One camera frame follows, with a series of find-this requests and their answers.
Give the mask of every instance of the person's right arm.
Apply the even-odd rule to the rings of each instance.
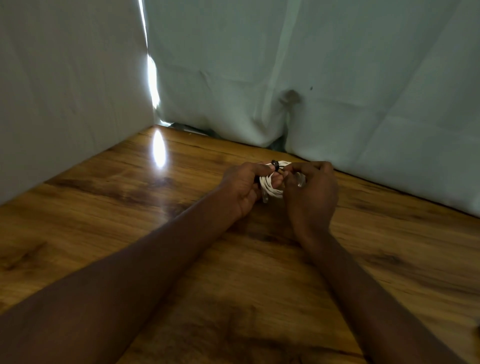
[[[297,186],[293,172],[307,178]],[[284,168],[283,193],[294,232],[330,284],[375,363],[464,363],[363,270],[329,232],[338,185],[329,162]]]

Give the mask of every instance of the wooden table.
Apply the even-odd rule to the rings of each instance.
[[[152,127],[26,192],[0,207],[0,309],[165,223],[227,166],[273,158],[297,160]],[[480,220],[337,176],[334,235],[439,338],[480,363]],[[364,362],[281,201],[257,204],[215,242],[120,360]]]

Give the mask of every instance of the hand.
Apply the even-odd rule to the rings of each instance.
[[[338,202],[338,184],[330,162],[291,163],[284,167],[283,198],[288,217],[298,237],[328,232]],[[298,186],[295,172],[307,183]]]
[[[258,183],[254,182],[255,176],[268,176],[272,174],[275,167],[266,166],[265,163],[245,162],[240,166],[227,169],[223,175],[219,189],[232,199],[234,208],[237,210],[238,218],[247,215],[255,201],[262,197],[262,191]],[[275,172],[272,176],[272,185],[278,187],[283,176]]]

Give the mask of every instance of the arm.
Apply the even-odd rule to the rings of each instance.
[[[332,287],[375,363],[464,363],[355,262],[329,233],[338,186],[328,162],[284,168],[284,199],[293,229]],[[307,177],[303,188],[292,172]]]
[[[261,193],[244,163],[177,218],[0,316],[0,363],[115,363],[172,282]]]

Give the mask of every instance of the cord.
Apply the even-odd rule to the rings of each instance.
[[[283,169],[283,167],[288,166],[291,162],[287,162],[285,160],[279,160],[278,165],[280,168]],[[266,177],[260,177],[260,186],[262,187],[262,194],[264,195],[265,193],[269,194],[272,197],[276,198],[282,198],[283,191],[277,190],[276,188],[272,187],[272,174]]]

